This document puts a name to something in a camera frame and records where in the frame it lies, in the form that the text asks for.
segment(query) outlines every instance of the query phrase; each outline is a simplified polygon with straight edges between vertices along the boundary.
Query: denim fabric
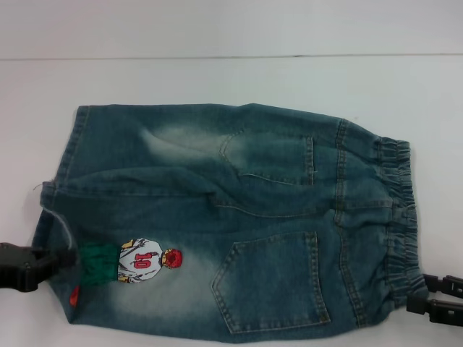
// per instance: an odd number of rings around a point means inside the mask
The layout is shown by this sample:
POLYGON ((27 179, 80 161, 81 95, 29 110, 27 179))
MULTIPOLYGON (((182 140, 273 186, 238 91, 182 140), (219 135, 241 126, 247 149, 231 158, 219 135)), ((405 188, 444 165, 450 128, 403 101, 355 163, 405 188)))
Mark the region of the denim fabric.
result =
POLYGON ((261 105, 81 106, 34 245, 144 238, 182 266, 142 283, 51 279, 71 323, 244 343, 375 325, 427 296, 409 144, 261 105))

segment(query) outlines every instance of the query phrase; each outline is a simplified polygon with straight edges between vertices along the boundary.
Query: cartoon character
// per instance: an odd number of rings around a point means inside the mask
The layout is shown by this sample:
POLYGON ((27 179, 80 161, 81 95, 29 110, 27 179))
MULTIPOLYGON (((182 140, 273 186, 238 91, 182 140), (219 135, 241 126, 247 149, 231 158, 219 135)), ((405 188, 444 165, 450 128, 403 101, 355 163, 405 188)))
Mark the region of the cartoon character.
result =
POLYGON ((178 249, 162 251, 157 242, 134 239, 122 245, 117 279, 125 283, 139 283, 154 277, 162 267, 174 269, 182 265, 178 249))

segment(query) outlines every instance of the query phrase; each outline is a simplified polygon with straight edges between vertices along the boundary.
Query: denim shorts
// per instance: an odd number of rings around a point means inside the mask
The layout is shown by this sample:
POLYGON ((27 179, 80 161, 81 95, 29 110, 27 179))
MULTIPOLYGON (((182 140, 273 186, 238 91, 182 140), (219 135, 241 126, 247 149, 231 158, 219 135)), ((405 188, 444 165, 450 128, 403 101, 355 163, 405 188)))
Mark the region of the denim shorts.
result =
POLYGON ((73 324, 324 338, 428 295, 409 154, 345 119, 270 106, 81 106, 33 243, 78 254, 50 280, 73 324), (116 250, 99 251, 114 280, 84 280, 94 244, 116 250), (118 257, 131 259, 119 272, 118 257))

